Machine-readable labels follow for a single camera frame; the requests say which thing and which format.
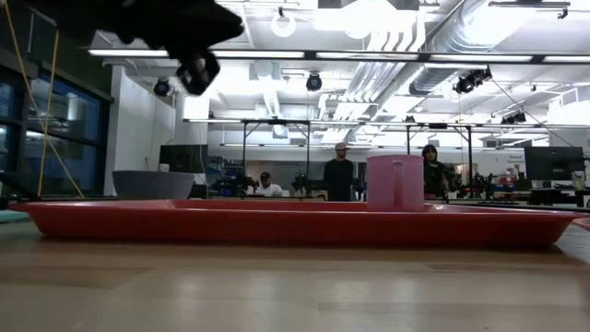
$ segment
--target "light fixture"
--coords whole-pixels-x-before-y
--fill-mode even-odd
[[[158,82],[154,85],[154,93],[160,97],[168,97],[174,92],[174,89],[171,87],[170,83],[168,82],[167,77],[160,77],[158,78]]]
[[[504,8],[567,8],[570,2],[565,1],[490,1],[488,6],[504,7]]]
[[[132,50],[132,49],[95,49],[88,50],[91,55],[103,57],[123,58],[168,58],[164,50]],[[218,50],[212,51],[220,59],[302,59],[304,52],[300,51],[256,51],[256,50]]]
[[[281,18],[286,18],[289,22],[285,28],[280,28],[278,26],[278,21]],[[295,32],[297,28],[297,22],[295,21],[295,17],[289,12],[283,12],[283,7],[278,8],[278,12],[273,16],[272,20],[270,21],[270,29],[276,34],[278,37],[287,38]]]
[[[531,55],[505,55],[505,54],[433,54],[430,60],[433,61],[455,61],[455,62],[515,62],[526,63],[533,59]]]
[[[239,124],[242,120],[238,119],[184,119],[190,123],[205,123],[205,124]]]
[[[219,59],[239,59],[239,58],[250,58],[250,59],[275,59],[275,58],[288,58],[288,59],[302,59],[305,55],[304,52],[299,51],[213,51],[213,54]]]
[[[168,52],[164,50],[131,50],[131,49],[105,49],[105,50],[88,50],[91,55],[104,57],[157,57],[167,58]]]
[[[407,126],[407,124],[404,123],[395,123],[395,122],[369,122],[366,125],[390,125],[390,126]]]
[[[501,125],[513,125],[513,124],[522,124],[526,122],[526,116],[524,112],[518,112],[515,115],[503,117],[501,119]]]
[[[322,79],[320,78],[320,74],[318,73],[311,73],[309,78],[307,78],[307,82],[305,83],[305,87],[308,91],[315,92],[322,88]]]
[[[486,69],[488,65],[475,64],[424,64],[427,68],[432,69]]]
[[[543,59],[544,63],[562,63],[562,64],[569,64],[569,63],[590,63],[590,56],[584,55],[572,55],[572,56],[565,56],[565,55],[550,55],[546,56]]]
[[[315,55],[318,59],[332,60],[376,60],[376,61],[415,61],[417,54],[406,53],[380,53],[380,52],[318,52]]]
[[[439,5],[436,2],[433,2],[430,4],[425,3],[425,4],[420,4],[419,11],[423,12],[423,13],[431,13],[431,12],[439,10],[440,8],[441,8],[441,5]]]
[[[360,125],[359,121],[311,121],[311,125]]]
[[[240,144],[240,143],[221,143],[219,145],[221,147],[235,147],[235,148],[237,148],[237,147],[241,148],[244,146],[244,144]],[[245,146],[246,147],[260,147],[260,144],[246,144]]]
[[[453,90],[458,94],[469,93],[491,78],[489,67],[485,70],[472,70],[469,74],[459,77],[459,81],[454,85]]]

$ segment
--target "red tray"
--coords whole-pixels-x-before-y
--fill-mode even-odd
[[[320,245],[548,245],[571,212],[425,204],[370,212],[363,203],[240,200],[15,204],[49,236],[200,243]]]

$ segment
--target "wooden table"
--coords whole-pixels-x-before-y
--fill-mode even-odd
[[[0,330],[590,329],[590,233],[536,251],[45,240],[0,225]]]

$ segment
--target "woman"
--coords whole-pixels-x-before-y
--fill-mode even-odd
[[[424,158],[424,194],[444,196],[449,191],[449,183],[446,179],[446,170],[442,163],[438,162],[436,148],[429,144],[422,149]]]

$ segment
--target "person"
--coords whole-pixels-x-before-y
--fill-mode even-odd
[[[281,189],[280,185],[271,183],[269,172],[262,172],[260,174],[260,186],[256,189],[256,192],[251,186],[248,187],[248,195],[282,196],[283,189]]]
[[[328,200],[349,202],[354,165],[347,160],[348,147],[344,143],[335,146],[336,157],[324,166],[324,181],[328,185]]]
[[[424,194],[444,196],[449,191],[449,183],[444,165],[438,162],[438,151],[429,144],[422,149],[422,157],[424,158]]]

